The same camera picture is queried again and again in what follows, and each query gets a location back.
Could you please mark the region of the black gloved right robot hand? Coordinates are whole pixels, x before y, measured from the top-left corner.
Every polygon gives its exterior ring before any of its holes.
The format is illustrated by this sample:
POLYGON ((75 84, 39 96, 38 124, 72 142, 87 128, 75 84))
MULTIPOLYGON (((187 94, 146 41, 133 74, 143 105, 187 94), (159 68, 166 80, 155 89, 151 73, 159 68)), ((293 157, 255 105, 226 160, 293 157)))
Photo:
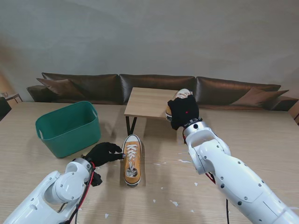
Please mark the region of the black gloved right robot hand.
POLYGON ((200 120, 199 108, 193 95, 170 100, 167 104, 171 111, 171 127, 174 130, 186 127, 195 120, 200 120))

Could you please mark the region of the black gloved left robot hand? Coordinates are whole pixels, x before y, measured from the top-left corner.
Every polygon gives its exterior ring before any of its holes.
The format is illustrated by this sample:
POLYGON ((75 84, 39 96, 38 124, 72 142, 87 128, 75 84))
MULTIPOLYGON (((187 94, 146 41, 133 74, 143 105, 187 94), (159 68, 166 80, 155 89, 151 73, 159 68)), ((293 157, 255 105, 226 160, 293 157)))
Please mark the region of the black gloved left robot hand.
POLYGON ((122 149, 110 142, 102 142, 94 146, 91 151, 83 156, 84 159, 90 161, 95 167, 100 167, 108 162, 124 159, 126 155, 122 149))

